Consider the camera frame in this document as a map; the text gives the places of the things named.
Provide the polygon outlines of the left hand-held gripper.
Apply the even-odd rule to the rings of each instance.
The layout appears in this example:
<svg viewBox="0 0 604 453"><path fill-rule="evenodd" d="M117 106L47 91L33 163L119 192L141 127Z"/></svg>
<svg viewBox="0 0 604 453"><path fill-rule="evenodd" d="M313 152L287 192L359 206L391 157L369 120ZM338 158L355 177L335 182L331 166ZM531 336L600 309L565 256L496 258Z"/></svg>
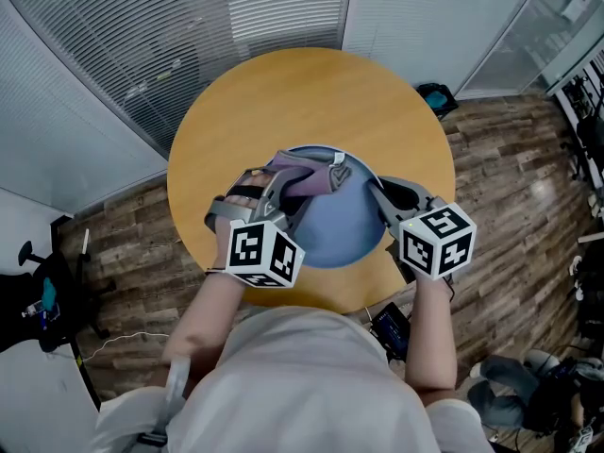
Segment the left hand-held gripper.
<svg viewBox="0 0 604 453"><path fill-rule="evenodd" d="M244 173L254 170L273 175L257 207L252 210L227 203L227 192ZM290 197L287 191L312 174L304 167L251 168L224 195L215 197L205 224L215 230L219 217L228 220L228 245L225 265L209 268L206 273L230 275L253 288L292 288L305 257L305 251L294 241L294 233L306 211L306 198Z"/></svg>

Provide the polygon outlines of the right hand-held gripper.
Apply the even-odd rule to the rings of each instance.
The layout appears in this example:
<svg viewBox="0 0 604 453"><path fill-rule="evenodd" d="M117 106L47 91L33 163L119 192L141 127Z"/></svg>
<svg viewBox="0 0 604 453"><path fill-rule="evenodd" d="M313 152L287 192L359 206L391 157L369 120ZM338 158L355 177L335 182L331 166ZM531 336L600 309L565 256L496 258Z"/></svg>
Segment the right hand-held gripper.
<svg viewBox="0 0 604 453"><path fill-rule="evenodd" d="M398 257L415 274L432 280L448 276L472 259L477 226L457 203L440 206L399 222L396 206L419 206L423 187L393 176L381 176L381 186L368 182L380 219L393 227Z"/></svg>

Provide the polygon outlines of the person's left hand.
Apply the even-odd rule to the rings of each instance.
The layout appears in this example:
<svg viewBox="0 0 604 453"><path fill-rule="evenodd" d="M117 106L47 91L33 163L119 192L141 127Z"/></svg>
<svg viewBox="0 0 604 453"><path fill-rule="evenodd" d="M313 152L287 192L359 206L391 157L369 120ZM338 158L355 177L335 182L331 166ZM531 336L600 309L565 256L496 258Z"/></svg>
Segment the person's left hand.
<svg viewBox="0 0 604 453"><path fill-rule="evenodd" d="M227 192L227 203L254 210L273 175L261 170L244 173Z"/></svg>

